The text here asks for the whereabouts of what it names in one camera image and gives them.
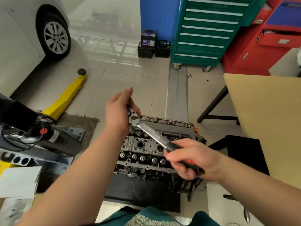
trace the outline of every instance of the hand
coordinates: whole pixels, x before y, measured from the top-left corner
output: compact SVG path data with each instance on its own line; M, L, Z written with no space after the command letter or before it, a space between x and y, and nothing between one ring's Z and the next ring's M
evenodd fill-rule
M223 175L223 160L226 156L207 147L205 144L192 139L180 139L173 143L183 147L168 153L164 150L164 156L170 161L178 174L186 180L201 177L209 181L219 181ZM204 169L205 173L196 175L193 169L186 168L180 160L191 159L196 165Z
M129 134L129 116L127 107L132 108L138 115L141 115L140 109L133 102L131 95L133 88L127 88L119 92L106 103L106 127L120 132L124 139Z

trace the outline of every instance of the metal engine part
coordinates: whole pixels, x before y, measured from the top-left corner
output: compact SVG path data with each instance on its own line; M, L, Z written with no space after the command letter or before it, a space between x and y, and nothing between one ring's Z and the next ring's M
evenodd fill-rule
M190 122L174 121L163 118L140 116L149 127L158 131L170 141L190 138L202 143L206 140L195 132ZM135 126L130 126L130 133L125 138L117 161L117 171L138 179L165 179L171 184L171 189L177 189L182 179L170 162L164 157L164 148L148 134Z

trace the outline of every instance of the person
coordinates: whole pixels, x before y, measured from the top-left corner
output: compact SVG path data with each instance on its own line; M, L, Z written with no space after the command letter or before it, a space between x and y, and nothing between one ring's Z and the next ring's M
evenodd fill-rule
M93 225L120 154L129 133L127 107L138 114L131 99L132 88L112 97L106 103L106 125L100 136L43 194L41 202L24 214L18 226ZM301 190L277 181L204 144L180 139L183 147L164 152L167 160L187 180L197 176L218 182L266 226L301 225ZM191 159L205 170L196 175L179 161ZM132 213L123 208L98 225L180 225L166 213L145 208ZM196 213L190 225L218 225L202 212Z

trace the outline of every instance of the ratchet wrench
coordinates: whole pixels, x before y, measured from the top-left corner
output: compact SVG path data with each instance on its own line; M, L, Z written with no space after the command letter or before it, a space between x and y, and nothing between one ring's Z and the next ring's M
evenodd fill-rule
M150 137L156 140L161 146L166 148L167 152L172 152L176 149L182 148L160 135L155 129L152 129L147 124L143 123L140 120L140 116L131 108L129 108L129 123L149 134ZM192 160L186 159L181 160L180 162L183 163L187 168L193 169L197 175L204 173L203 169L198 167Z

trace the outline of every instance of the teal clothing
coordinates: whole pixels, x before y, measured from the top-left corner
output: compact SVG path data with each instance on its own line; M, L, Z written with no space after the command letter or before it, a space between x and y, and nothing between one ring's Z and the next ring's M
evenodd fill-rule
M109 218L96 225L105 226L182 226L167 213L155 208L147 207L139 213L129 211L129 207L122 208ZM205 212L197 212L189 226L219 226Z

